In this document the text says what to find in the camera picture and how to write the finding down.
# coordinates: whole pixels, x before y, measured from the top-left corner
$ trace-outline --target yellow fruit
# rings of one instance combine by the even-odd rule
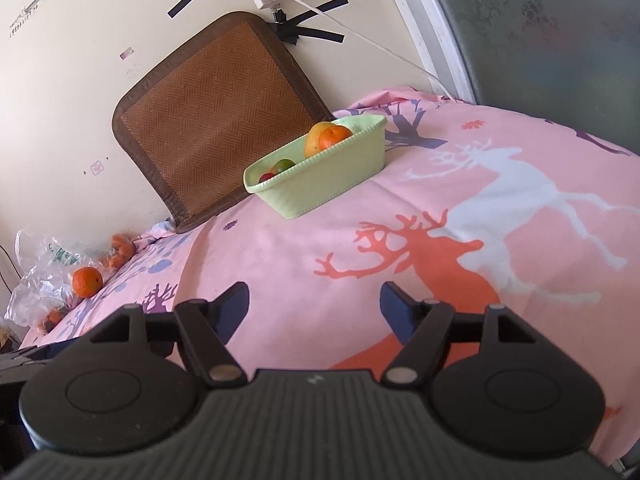
[[[320,153],[322,151],[322,149],[320,148],[320,134],[331,126],[334,126],[334,124],[323,121],[321,123],[315,124],[309,130],[309,133],[306,134],[305,158],[314,156],[316,153]]]

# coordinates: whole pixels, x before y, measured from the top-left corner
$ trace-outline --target beige wall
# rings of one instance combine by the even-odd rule
[[[0,242],[12,248],[24,227],[93,245],[114,232],[141,232],[168,212],[113,138],[115,105],[207,24],[255,6],[194,0],[171,19],[179,0],[40,0],[10,37],[32,1],[0,0]],[[283,7],[289,16],[304,10]],[[419,62],[393,0],[350,0],[332,14]],[[305,25],[337,30],[322,17]],[[128,47],[134,53],[121,60]],[[329,108],[395,84],[428,89],[421,73],[349,36],[342,45],[302,39],[292,53]],[[104,171],[94,176],[96,161]]]

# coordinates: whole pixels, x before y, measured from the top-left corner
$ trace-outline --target brown woven mat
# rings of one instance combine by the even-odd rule
[[[267,23],[232,12],[121,99],[113,134],[185,232],[247,197],[244,168],[330,117]]]

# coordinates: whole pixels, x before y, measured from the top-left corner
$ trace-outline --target red flower print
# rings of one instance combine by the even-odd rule
[[[484,126],[484,121],[475,120],[464,123],[460,128],[463,130],[473,130],[475,128],[477,130],[480,126]]]

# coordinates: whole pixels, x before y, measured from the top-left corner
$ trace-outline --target green fruit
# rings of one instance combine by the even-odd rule
[[[276,162],[273,168],[271,168],[271,173],[279,174],[283,171],[287,171],[289,168],[293,168],[296,165],[293,160],[289,160],[288,158],[283,158]]]

